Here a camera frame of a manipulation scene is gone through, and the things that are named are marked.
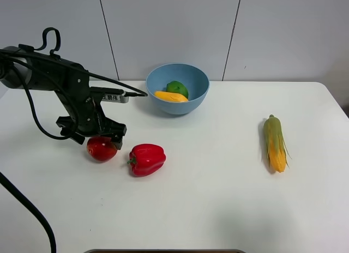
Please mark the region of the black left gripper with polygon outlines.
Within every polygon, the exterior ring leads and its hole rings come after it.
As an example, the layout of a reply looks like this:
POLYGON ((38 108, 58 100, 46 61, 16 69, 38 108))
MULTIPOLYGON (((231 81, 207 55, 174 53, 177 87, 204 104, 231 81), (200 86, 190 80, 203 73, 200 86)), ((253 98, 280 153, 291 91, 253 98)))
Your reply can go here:
POLYGON ((115 122, 104 115, 102 107, 92 98, 76 103, 77 113, 66 104, 68 116, 58 117, 56 124, 61 128, 62 136, 82 145, 86 137, 104 136, 110 137, 111 142, 118 150, 122 149, 123 136, 127 128, 125 124, 115 122))

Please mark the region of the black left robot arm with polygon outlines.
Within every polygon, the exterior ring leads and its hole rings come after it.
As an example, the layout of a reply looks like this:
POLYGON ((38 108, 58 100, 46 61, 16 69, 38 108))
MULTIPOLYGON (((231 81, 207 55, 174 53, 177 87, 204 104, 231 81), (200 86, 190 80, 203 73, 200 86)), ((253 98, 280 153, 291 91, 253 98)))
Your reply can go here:
POLYGON ((19 47, 1 50, 1 83, 26 92, 35 124, 44 135, 55 140, 70 138, 79 144, 87 137, 107 137, 121 149, 127 127, 107 118, 101 102, 124 103, 128 101, 128 93, 122 89, 92 87, 89 79, 89 72, 78 63, 26 52, 19 47), (60 135, 49 133, 40 124, 31 91, 53 91, 59 98, 68 113, 56 121, 60 135))

